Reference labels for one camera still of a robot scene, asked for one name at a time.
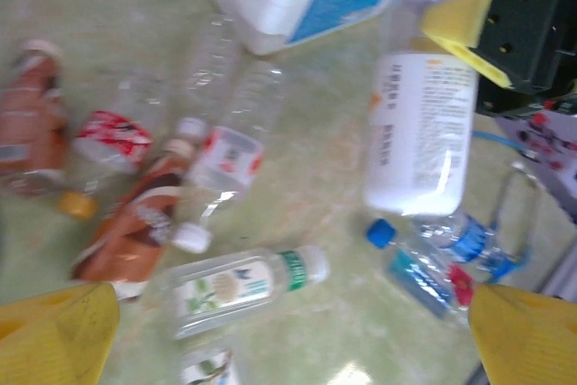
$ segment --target blue bottle cap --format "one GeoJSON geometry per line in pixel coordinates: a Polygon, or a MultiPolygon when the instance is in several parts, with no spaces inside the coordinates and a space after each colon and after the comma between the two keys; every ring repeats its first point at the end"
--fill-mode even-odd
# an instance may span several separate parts
{"type": "Polygon", "coordinates": [[[397,235],[397,230],[387,220],[379,218],[367,230],[367,239],[377,248],[385,248],[397,235]]]}

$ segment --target blue container label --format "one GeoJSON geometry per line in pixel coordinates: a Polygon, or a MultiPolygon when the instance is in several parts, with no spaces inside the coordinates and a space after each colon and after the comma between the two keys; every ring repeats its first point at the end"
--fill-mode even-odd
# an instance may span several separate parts
{"type": "Polygon", "coordinates": [[[475,260],[487,245],[487,229],[477,220],[468,217],[467,228],[463,236],[448,247],[439,248],[457,263],[468,263],[475,260]]]}
{"type": "Polygon", "coordinates": [[[453,292],[426,272],[405,252],[398,252],[389,275],[418,302],[442,319],[451,308],[453,292]]]}
{"type": "Polygon", "coordinates": [[[288,43],[359,22],[371,15],[379,3],[380,0],[313,0],[288,43]]]}

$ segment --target white bottle cap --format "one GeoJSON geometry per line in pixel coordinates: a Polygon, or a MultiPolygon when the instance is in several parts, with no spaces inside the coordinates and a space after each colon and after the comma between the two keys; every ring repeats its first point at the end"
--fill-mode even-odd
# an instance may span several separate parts
{"type": "Polygon", "coordinates": [[[317,284],[326,280],[331,273],[331,267],[325,252],[315,245],[305,245],[297,248],[298,255],[307,267],[307,285],[317,284]]]}
{"type": "Polygon", "coordinates": [[[196,117],[184,117],[180,119],[177,133],[204,138],[208,134],[208,125],[205,121],[196,117]]]}
{"type": "Polygon", "coordinates": [[[211,240],[212,235],[206,229],[184,223],[177,229],[172,244],[182,251],[199,254],[208,250],[211,240]]]}

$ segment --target green label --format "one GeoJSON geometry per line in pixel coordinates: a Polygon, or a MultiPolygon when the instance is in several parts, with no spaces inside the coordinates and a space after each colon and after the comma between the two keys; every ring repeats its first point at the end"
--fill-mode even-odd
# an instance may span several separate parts
{"type": "Polygon", "coordinates": [[[307,267],[302,257],[292,250],[280,252],[279,255],[285,261],[288,273],[290,274],[288,290],[300,289],[307,284],[307,267]]]}

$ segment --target brown bottle label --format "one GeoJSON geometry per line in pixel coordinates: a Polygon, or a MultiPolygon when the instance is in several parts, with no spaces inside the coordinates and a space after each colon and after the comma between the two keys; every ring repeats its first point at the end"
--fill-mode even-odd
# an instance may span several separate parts
{"type": "Polygon", "coordinates": [[[38,172],[58,177],[68,152],[68,118],[58,84],[60,66],[27,50],[0,96],[0,176],[38,172]]]}
{"type": "Polygon", "coordinates": [[[197,147],[181,140],[169,142],[167,149],[171,152],[151,166],[101,224],[77,259],[74,279],[109,281],[119,298],[142,294],[169,242],[180,185],[197,152],[197,147]]]}

